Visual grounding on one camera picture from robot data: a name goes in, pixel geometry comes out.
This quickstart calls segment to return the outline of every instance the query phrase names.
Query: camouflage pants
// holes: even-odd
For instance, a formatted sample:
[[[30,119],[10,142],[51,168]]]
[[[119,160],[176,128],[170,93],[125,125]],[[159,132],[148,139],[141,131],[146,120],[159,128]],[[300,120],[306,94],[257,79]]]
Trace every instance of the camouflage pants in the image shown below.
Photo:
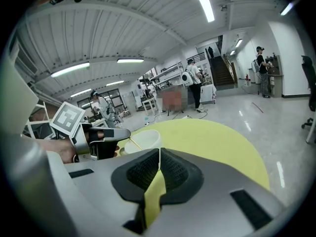
[[[264,73],[264,74],[260,74],[261,76],[261,93],[263,95],[268,95],[268,74]]]

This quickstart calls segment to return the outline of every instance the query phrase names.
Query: white bowl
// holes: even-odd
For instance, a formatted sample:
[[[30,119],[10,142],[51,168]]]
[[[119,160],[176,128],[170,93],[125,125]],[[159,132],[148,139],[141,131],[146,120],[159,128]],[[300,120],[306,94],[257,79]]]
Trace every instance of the white bowl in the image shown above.
[[[137,133],[131,137],[143,150],[149,148],[161,148],[162,140],[160,133],[156,130],[147,130]],[[129,140],[124,147],[126,154],[141,151],[139,147]]]

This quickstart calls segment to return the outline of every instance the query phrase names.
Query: yellow tabletop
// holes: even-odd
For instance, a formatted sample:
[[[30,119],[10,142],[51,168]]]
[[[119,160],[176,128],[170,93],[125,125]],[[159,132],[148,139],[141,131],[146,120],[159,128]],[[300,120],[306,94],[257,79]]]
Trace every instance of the yellow tabletop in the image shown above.
[[[235,130],[213,121],[185,118],[154,123],[133,132],[132,135],[151,129],[160,133],[163,147],[225,163],[267,190],[270,189],[262,158],[254,146]],[[124,147],[126,142],[127,140],[120,141],[119,147]],[[160,171],[153,183],[160,188],[152,188],[151,185],[146,191],[145,201],[146,196],[156,197],[158,200],[161,194],[165,193]],[[148,210],[157,210],[157,206],[148,207]],[[152,223],[158,212],[151,213],[150,216],[146,215],[147,225]]]

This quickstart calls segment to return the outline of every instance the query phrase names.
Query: office chair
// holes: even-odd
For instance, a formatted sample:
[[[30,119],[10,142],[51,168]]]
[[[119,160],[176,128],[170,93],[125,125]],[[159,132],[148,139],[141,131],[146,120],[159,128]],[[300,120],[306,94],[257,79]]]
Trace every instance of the office chair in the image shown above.
[[[313,67],[312,60],[310,59],[310,57],[305,56],[305,55],[302,55],[302,57],[303,57],[302,68],[307,78],[309,87],[311,89],[311,96],[310,96],[308,105],[310,107],[310,110],[312,112],[315,112],[316,110],[316,72],[315,72],[315,69]],[[304,128],[305,125],[311,126],[310,133],[306,140],[307,143],[309,142],[312,132],[315,128],[315,123],[316,123],[316,120],[314,120],[313,118],[309,118],[307,120],[307,123],[302,124],[302,128]]]

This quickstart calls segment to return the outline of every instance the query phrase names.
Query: red line on floor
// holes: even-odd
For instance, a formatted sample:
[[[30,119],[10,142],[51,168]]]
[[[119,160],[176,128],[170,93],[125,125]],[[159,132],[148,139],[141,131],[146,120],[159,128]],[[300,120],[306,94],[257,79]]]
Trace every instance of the red line on floor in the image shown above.
[[[263,113],[263,111],[254,102],[252,103]]]

